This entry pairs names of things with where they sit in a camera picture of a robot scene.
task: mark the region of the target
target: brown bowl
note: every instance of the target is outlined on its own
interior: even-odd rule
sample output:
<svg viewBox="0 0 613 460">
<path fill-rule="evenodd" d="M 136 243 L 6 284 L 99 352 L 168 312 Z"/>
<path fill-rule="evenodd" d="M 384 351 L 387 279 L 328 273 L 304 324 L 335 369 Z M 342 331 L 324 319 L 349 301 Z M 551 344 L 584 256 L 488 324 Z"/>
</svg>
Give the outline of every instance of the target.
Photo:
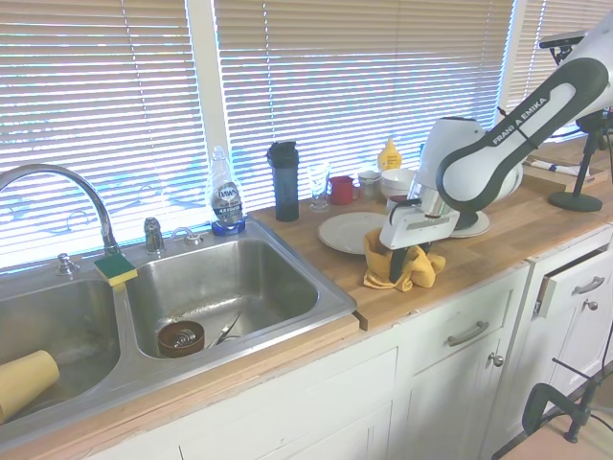
<svg viewBox="0 0 613 460">
<path fill-rule="evenodd" d="M 189 345 L 175 347 L 180 333 L 189 331 L 195 339 Z M 204 348 L 204 328 L 195 321 L 178 321 L 162 328 L 157 335 L 157 346 L 165 357 L 186 357 Z"/>
</svg>

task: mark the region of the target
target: floor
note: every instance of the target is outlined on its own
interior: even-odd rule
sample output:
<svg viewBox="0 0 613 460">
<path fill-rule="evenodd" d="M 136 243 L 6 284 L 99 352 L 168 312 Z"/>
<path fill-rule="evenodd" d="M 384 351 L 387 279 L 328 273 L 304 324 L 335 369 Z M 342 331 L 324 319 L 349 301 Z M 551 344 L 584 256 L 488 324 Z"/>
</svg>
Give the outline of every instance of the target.
<svg viewBox="0 0 613 460">
<path fill-rule="evenodd" d="M 608 378 L 599 388 L 592 405 L 613 407 L 613 363 L 607 366 Z M 572 396 L 580 397 L 582 388 Z M 613 414 L 594 410 L 593 413 L 613 425 Z M 492 457 L 492 460 L 613 460 L 613 432 L 599 421 L 590 419 L 579 432 L 579 442 L 570 444 L 562 438 L 570 418 L 553 419 L 535 434 L 527 437 L 520 434 Z"/>
</svg>

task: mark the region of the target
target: blue bottle base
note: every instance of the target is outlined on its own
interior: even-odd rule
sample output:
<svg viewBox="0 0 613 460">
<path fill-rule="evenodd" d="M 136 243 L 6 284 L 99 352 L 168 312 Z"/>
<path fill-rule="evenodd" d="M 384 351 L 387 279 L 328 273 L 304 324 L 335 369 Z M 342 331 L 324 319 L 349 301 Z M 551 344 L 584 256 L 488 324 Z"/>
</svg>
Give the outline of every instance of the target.
<svg viewBox="0 0 613 460">
<path fill-rule="evenodd" d="M 224 227 L 219 225 L 217 222 L 213 222 L 211 224 L 211 230 L 213 230 L 213 234 L 217 237 L 225 237 L 228 235 L 235 235 L 237 233 L 242 232 L 245 229 L 245 220 L 242 219 L 239 223 L 235 223 L 234 225 L 230 225 Z"/>
</svg>

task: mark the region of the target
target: yellow bottle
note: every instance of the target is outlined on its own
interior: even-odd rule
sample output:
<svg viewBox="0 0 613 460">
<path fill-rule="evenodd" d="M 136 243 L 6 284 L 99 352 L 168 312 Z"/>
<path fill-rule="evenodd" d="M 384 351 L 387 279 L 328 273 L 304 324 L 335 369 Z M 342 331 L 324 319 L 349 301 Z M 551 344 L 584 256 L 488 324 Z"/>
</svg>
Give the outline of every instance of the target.
<svg viewBox="0 0 613 460">
<path fill-rule="evenodd" d="M 402 155 L 398 152 L 394 145 L 394 139 L 391 137 L 387 140 L 387 144 L 385 144 L 385 147 L 379 154 L 377 163 L 380 171 L 400 168 L 402 164 Z"/>
</svg>

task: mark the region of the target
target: dish soap bottle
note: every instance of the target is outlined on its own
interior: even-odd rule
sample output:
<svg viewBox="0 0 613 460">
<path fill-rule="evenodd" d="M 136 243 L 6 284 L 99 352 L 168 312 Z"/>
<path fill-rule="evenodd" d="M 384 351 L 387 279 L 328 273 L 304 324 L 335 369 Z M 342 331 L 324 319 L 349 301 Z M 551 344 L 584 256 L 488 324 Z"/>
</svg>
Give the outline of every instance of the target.
<svg viewBox="0 0 613 460">
<path fill-rule="evenodd" d="M 394 145 L 394 139 L 391 137 L 387 140 L 387 144 L 379 154 L 377 163 L 380 171 L 387 171 L 400 168 L 402 164 L 402 155 L 398 152 Z"/>
<path fill-rule="evenodd" d="M 215 212 L 215 220 L 211 223 L 214 235 L 234 235 L 245 229 L 237 181 L 220 146 L 214 148 L 211 162 L 211 206 Z"/>
</svg>

